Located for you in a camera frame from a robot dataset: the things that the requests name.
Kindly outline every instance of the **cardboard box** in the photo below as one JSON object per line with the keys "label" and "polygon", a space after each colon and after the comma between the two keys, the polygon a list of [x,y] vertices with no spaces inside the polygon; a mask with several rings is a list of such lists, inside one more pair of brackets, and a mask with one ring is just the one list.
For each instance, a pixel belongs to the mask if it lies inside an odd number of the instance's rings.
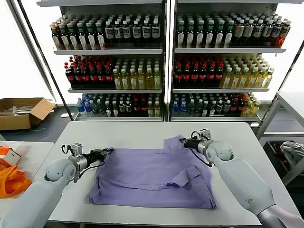
{"label": "cardboard box", "polygon": [[11,98],[0,99],[0,111],[8,110],[13,106],[32,105],[30,114],[25,115],[0,115],[0,130],[30,129],[38,125],[55,107],[44,98]]}

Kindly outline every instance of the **purple t-shirt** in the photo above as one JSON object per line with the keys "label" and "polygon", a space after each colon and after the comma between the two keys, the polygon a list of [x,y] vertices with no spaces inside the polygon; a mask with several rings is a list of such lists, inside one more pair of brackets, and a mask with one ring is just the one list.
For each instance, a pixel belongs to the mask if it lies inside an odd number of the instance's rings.
{"label": "purple t-shirt", "polygon": [[90,202],[216,209],[209,168],[179,139],[165,140],[163,149],[114,149],[96,171]]}

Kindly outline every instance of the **orange bag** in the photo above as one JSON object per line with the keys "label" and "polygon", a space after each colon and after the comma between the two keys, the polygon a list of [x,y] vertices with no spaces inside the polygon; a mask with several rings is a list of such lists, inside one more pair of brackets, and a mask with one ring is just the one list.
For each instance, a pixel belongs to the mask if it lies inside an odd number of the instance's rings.
{"label": "orange bag", "polygon": [[9,198],[26,190],[31,181],[25,173],[18,171],[18,166],[11,166],[6,169],[0,166],[0,198]]}

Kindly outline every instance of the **metal shelf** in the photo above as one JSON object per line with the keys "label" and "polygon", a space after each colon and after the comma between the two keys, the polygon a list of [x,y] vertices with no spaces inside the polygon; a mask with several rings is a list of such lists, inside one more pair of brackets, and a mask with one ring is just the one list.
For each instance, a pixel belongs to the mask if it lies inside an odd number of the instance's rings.
{"label": "metal shelf", "polygon": [[40,7],[51,6],[93,6],[93,5],[121,5],[121,4],[156,4],[162,0],[42,0],[38,1]]}
{"label": "metal shelf", "polygon": [[134,122],[134,121],[144,121],[144,122],[156,122],[162,121],[161,117],[77,117],[76,121],[121,121],[121,122]]}
{"label": "metal shelf", "polygon": [[255,89],[255,88],[245,88],[245,89],[173,89],[173,93],[244,93],[244,92],[267,92],[269,89]]}
{"label": "metal shelf", "polygon": [[161,94],[161,89],[72,89],[69,93],[85,93],[85,94]]}
{"label": "metal shelf", "polygon": [[56,55],[160,55],[162,49],[106,49],[54,51]]}
{"label": "metal shelf", "polygon": [[282,48],[176,48],[175,53],[191,53],[191,54],[200,54],[200,53],[283,53],[286,49]]}
{"label": "metal shelf", "polygon": [[178,0],[178,3],[294,3],[301,4],[303,0]]}
{"label": "metal shelf", "polygon": [[177,122],[260,122],[257,117],[171,117]]}

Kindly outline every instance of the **white table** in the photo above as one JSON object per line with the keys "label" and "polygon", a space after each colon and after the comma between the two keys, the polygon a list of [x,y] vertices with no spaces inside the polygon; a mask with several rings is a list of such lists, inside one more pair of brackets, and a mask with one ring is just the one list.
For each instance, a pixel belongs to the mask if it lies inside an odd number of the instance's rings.
{"label": "white table", "polygon": [[[42,178],[46,166],[54,159],[67,158],[60,149],[63,144],[81,143],[84,153],[88,153],[90,149],[110,146],[162,148],[164,139],[178,134],[190,137],[193,130],[202,128],[209,128],[214,140],[229,142],[234,153],[247,160],[269,183],[277,204],[299,215],[275,169],[246,123],[70,122],[34,179]],[[95,172],[96,170],[91,169],[77,184],[70,183],[66,186],[59,204],[49,218],[50,221],[192,227],[260,225],[251,212],[239,205],[215,167],[211,168],[211,184],[218,205],[217,210],[92,205],[89,204],[87,196],[93,186]]]}
{"label": "white table", "polygon": [[[14,147],[20,142],[16,141],[0,141],[0,146]],[[15,151],[21,155],[21,160],[18,162],[19,170],[24,171],[26,177],[33,180],[36,172],[47,157],[53,147],[52,142],[22,142],[20,147]],[[0,227],[2,218],[7,214],[10,208],[14,205],[20,195],[0,199]]]}
{"label": "white table", "polygon": [[[304,92],[277,92],[277,99],[273,102],[269,113],[265,117],[260,129],[257,132],[257,138],[262,137],[303,137],[304,132],[265,132],[276,115],[277,111],[283,106],[293,115],[295,120],[304,127],[304,106],[301,102]],[[300,160],[283,178],[284,185],[288,185],[304,170],[304,159]]]}

